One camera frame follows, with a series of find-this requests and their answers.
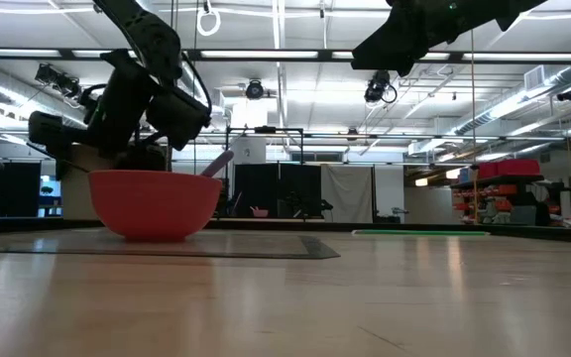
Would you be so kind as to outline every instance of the green mat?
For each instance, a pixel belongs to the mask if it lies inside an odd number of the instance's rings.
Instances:
[[[380,229],[364,229],[355,230],[354,235],[358,234],[386,234],[386,235],[427,235],[427,236],[480,236],[489,233],[480,231],[403,231],[403,230],[380,230]]]

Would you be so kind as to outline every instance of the white curtain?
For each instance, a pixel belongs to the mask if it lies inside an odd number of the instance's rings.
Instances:
[[[372,223],[372,168],[321,166],[321,197],[334,209],[325,221]]]

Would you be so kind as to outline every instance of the black curtain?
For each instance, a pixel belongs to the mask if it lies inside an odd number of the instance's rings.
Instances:
[[[235,195],[239,199],[237,217],[253,217],[250,208],[259,207],[269,211],[269,217],[277,217],[279,167],[276,164],[235,166]]]
[[[4,164],[0,171],[0,216],[36,217],[41,164]]]
[[[280,200],[287,204],[292,196],[302,205],[308,216],[321,215],[321,167],[306,165],[281,165]]]

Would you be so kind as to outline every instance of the bowl rim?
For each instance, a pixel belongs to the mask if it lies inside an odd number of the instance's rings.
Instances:
[[[202,175],[193,175],[193,174],[182,174],[182,173],[173,173],[173,172],[157,172],[157,171],[147,171],[147,170],[96,170],[96,171],[92,171],[90,172],[88,175],[90,176],[90,178],[92,176],[105,176],[105,175],[114,175],[114,174],[145,174],[145,175],[156,175],[156,176],[160,176],[160,175],[166,175],[166,176],[178,176],[178,177],[189,177],[189,178],[194,178],[194,179],[205,179],[205,180],[210,180],[210,181],[218,181],[218,182],[222,182],[221,179],[218,178],[210,178],[210,177],[205,177]]]

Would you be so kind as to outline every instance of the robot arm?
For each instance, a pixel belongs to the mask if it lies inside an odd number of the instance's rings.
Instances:
[[[145,68],[163,87],[175,87],[182,75],[179,36],[158,16],[135,0],[94,0],[120,29]]]
[[[169,144],[181,150],[210,123],[208,106],[177,88],[181,78],[180,40],[169,25],[145,11],[135,0],[94,0],[94,3],[125,35],[142,65],[127,50],[116,50],[100,57],[114,66],[103,94],[97,102],[81,97],[88,109],[86,130],[64,127],[60,118],[36,112],[30,118],[30,141],[46,145],[57,159],[68,146],[82,143],[98,149],[99,155],[112,159],[130,148],[129,142],[140,126],[143,114]],[[195,77],[201,83],[197,73]],[[143,141],[140,153],[152,141]]]

